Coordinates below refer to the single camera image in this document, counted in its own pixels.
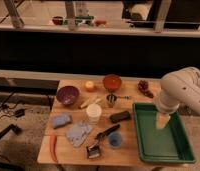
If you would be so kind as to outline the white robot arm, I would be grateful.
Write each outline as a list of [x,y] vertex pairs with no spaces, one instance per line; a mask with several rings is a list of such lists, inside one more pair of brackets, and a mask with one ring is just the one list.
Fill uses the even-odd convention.
[[157,109],[156,128],[163,129],[171,115],[184,103],[200,115],[200,70],[187,67],[170,72],[160,80],[161,91],[153,98]]

